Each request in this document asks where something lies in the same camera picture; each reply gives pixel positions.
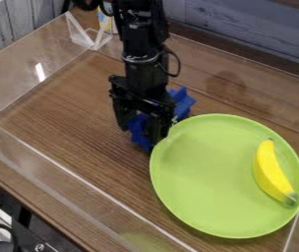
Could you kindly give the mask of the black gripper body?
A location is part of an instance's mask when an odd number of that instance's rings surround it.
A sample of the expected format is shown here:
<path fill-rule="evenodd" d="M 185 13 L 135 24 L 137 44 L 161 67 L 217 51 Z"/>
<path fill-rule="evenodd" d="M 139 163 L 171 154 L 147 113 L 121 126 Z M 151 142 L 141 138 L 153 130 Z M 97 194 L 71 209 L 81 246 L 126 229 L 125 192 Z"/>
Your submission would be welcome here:
<path fill-rule="evenodd" d="M 170 63 L 167 58 L 151 60 L 123 59 L 125 75 L 111 75 L 111 98 L 131 99 L 137 112 L 163 113 L 175 109 L 170 98 L 167 84 L 170 79 Z"/>

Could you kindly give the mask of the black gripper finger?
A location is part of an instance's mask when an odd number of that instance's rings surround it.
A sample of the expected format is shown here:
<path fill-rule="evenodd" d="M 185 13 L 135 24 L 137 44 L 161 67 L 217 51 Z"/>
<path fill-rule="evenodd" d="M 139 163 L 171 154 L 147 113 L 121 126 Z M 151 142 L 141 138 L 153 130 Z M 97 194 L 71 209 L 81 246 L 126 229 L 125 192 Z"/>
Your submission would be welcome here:
<path fill-rule="evenodd" d="M 134 101 L 131 99 L 125 99 L 121 97 L 113 98 L 113 109 L 115 113 L 117 124 L 122 131 L 129 130 L 129 123 L 137 116 L 137 108 L 134 106 Z"/>
<path fill-rule="evenodd" d="M 170 128 L 173 126 L 174 112 L 151 112 L 149 116 L 150 118 L 146 125 L 146 133 L 150 139 L 150 146 L 155 147 L 158 143 L 167 137 Z"/>

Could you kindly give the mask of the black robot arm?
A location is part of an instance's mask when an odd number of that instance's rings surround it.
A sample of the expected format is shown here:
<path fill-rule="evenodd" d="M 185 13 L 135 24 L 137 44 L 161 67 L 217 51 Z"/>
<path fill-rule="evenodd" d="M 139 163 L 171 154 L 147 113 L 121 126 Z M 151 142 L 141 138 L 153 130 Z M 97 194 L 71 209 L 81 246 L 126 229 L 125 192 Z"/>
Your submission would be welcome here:
<path fill-rule="evenodd" d="M 138 143 L 154 148 L 167 137 L 174 124 L 177 103 L 167 85 L 181 73 L 170 70 L 175 52 L 166 45 L 170 24 L 163 0 L 74 0 L 75 5 L 94 11 L 113 4 L 122 41 L 125 74 L 110 76 L 113 108 L 118 126 L 130 131 Z"/>

